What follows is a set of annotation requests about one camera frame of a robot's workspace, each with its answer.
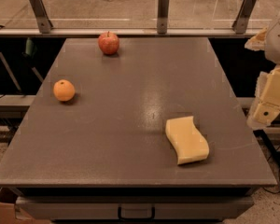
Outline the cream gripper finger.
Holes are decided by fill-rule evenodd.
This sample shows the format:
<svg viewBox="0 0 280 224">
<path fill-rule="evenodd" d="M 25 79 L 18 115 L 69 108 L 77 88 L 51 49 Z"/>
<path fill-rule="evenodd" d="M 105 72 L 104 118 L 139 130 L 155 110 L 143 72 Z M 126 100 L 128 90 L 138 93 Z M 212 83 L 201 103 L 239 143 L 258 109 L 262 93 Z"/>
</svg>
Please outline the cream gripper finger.
<svg viewBox="0 0 280 224">
<path fill-rule="evenodd" d="M 264 27 L 256 35 L 249 38 L 245 43 L 245 48 L 253 51 L 264 50 L 267 30 L 268 28 Z"/>
<path fill-rule="evenodd" d="M 261 130 L 272 124 L 280 114 L 280 110 L 274 106 L 253 103 L 247 116 L 247 125 L 253 130 Z"/>
</svg>

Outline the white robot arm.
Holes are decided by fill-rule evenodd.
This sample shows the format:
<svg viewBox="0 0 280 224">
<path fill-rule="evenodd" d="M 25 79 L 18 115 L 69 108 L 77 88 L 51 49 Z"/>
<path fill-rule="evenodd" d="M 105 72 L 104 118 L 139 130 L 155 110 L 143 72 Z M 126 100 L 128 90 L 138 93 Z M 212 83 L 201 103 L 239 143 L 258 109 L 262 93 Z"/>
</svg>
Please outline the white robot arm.
<svg viewBox="0 0 280 224">
<path fill-rule="evenodd" d="M 280 114 L 280 12 L 268 27 L 245 43 L 245 48 L 263 50 L 265 58 L 276 64 L 269 73 L 259 73 L 255 99 L 248 112 L 248 126 L 259 130 L 270 126 Z"/>
</svg>

